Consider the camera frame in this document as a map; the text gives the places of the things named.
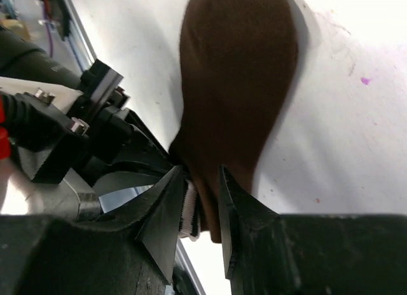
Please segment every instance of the black cable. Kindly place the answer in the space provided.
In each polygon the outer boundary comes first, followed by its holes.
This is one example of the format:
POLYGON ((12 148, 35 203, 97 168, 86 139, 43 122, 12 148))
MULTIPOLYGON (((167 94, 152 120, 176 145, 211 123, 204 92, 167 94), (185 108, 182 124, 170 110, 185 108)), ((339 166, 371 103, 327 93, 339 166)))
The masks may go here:
POLYGON ((7 129, 10 136, 29 127, 31 105, 22 99, 16 98, 14 95, 2 91, 0 91, 0 97, 6 117, 0 126, 7 129))
POLYGON ((77 89, 79 76, 0 25, 0 76, 63 85, 77 89))

